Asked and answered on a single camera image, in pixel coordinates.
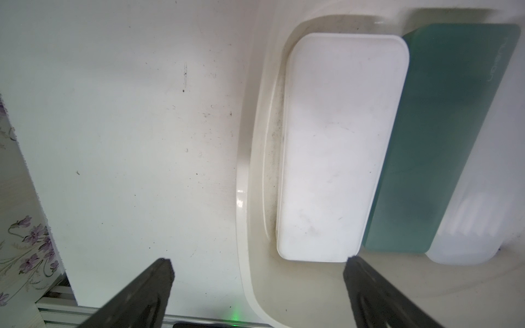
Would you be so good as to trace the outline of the frosted clear pencil case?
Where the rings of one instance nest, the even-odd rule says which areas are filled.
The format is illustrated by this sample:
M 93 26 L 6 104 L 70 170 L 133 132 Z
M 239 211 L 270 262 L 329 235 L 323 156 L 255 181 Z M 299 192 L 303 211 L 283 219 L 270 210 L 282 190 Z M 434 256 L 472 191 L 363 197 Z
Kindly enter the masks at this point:
M 493 258 L 524 215 L 524 50 L 505 38 L 489 70 L 502 81 L 426 253 L 442 265 Z

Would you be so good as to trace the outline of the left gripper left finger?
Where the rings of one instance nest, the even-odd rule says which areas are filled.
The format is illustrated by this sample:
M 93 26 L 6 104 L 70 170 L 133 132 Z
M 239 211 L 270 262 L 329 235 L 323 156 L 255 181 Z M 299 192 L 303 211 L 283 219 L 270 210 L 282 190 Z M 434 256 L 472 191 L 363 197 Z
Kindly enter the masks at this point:
M 81 327 L 161 327 L 175 272 L 169 259 L 159 258 Z

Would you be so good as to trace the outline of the dark green pencil case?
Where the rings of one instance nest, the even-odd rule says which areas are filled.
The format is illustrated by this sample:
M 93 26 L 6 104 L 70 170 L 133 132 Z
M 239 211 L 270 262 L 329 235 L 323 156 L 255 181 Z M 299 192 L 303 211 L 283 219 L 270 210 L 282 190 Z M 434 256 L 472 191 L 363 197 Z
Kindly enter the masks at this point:
M 434 23 L 410 63 L 362 245 L 429 250 L 520 39 L 516 24 Z

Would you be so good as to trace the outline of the white storage basin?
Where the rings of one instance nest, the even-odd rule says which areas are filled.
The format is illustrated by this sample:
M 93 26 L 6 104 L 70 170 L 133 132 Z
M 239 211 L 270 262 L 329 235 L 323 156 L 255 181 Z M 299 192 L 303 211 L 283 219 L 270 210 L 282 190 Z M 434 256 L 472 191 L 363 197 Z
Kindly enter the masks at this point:
M 524 25 L 523 1 L 261 1 L 247 70 L 237 157 L 237 249 L 243 291 L 273 327 L 354 327 L 344 264 L 291 262 L 276 249 L 276 206 L 287 57 L 312 32 L 403 36 L 432 23 Z M 524 202 L 501 249 L 473 266 L 425 255 L 361 257 L 445 327 L 524 326 Z

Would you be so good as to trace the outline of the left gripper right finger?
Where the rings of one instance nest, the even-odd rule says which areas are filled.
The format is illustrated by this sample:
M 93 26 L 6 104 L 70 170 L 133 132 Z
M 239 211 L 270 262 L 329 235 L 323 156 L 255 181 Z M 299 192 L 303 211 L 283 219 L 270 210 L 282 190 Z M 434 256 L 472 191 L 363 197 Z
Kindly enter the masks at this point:
M 347 260 L 343 278 L 357 327 L 441 327 L 359 256 Z

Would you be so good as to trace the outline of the white pencil case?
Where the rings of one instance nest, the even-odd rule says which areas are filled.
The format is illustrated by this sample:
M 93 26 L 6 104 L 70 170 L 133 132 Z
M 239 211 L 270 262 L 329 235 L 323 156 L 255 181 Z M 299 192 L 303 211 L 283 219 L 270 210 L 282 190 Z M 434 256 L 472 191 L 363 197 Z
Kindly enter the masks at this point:
M 361 246 L 410 54 L 399 36 L 312 33 L 284 80 L 276 249 L 345 262 Z

